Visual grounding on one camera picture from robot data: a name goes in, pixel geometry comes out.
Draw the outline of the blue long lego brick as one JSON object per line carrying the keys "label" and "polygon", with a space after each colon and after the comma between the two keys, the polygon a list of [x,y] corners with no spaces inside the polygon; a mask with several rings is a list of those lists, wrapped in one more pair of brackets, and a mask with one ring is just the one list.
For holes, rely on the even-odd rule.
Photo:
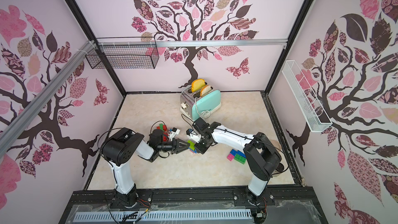
{"label": "blue long lego brick", "polygon": [[239,155],[239,156],[241,156],[241,157],[243,157],[243,158],[245,158],[246,156],[245,156],[245,154],[243,153],[243,152],[241,152],[241,151],[239,151],[239,150],[235,150],[235,149],[232,149],[231,151],[230,151],[230,154],[232,155],[232,156],[237,156],[237,155]]}

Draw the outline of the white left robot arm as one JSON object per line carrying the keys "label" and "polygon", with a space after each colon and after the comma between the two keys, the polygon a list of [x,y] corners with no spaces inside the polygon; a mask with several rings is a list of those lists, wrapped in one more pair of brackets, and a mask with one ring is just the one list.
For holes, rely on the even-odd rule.
{"label": "white left robot arm", "polygon": [[190,148],[190,143],[175,138],[179,130],[174,128],[170,135],[162,129],[155,129],[144,141],[144,135],[128,128],[117,128],[117,132],[106,139],[99,151],[108,162],[113,172],[115,186],[115,202],[112,207],[132,208],[141,202],[136,191],[136,184],[130,171],[130,159],[136,153],[142,159],[154,162],[161,152],[170,155],[179,154]]}

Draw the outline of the lime lego brick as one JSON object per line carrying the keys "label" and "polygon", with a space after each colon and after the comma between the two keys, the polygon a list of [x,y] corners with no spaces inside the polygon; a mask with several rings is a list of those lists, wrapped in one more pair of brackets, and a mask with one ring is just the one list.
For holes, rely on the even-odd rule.
{"label": "lime lego brick", "polygon": [[187,142],[189,143],[189,149],[192,150],[192,151],[195,151],[195,146],[194,146],[195,143],[192,142],[191,140],[188,140]]}

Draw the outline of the red long lego brick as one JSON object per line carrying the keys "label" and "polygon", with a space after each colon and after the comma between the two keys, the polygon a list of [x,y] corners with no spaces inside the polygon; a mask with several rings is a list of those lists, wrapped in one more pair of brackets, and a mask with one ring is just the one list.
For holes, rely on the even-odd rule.
{"label": "red long lego brick", "polygon": [[167,127],[165,125],[163,125],[162,127],[163,127],[162,141],[168,142],[169,141],[169,130],[167,129]]}

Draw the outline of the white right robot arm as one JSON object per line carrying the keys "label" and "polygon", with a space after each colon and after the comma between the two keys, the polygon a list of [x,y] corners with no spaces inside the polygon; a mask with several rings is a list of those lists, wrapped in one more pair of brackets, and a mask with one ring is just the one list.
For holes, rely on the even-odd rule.
{"label": "white right robot arm", "polygon": [[218,122],[207,123],[202,118],[193,122],[194,132],[199,141],[195,150],[204,154],[213,143],[224,144],[243,152],[253,174],[247,186],[247,199],[251,204],[259,204],[273,173],[281,164],[282,156],[264,133],[244,134],[231,130]]}

